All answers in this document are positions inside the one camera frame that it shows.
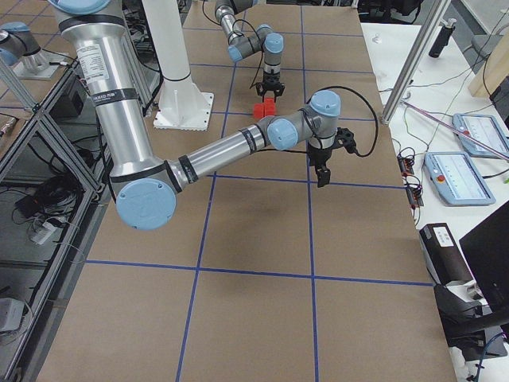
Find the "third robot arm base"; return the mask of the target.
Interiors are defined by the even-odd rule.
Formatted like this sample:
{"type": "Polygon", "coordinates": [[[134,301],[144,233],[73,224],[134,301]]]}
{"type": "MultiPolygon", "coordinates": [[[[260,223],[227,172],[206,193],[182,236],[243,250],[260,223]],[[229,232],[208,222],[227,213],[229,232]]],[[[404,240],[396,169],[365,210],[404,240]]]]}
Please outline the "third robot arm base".
{"type": "Polygon", "coordinates": [[[59,58],[43,51],[30,28],[21,21],[1,25],[1,58],[20,79],[49,80],[59,58]]]}

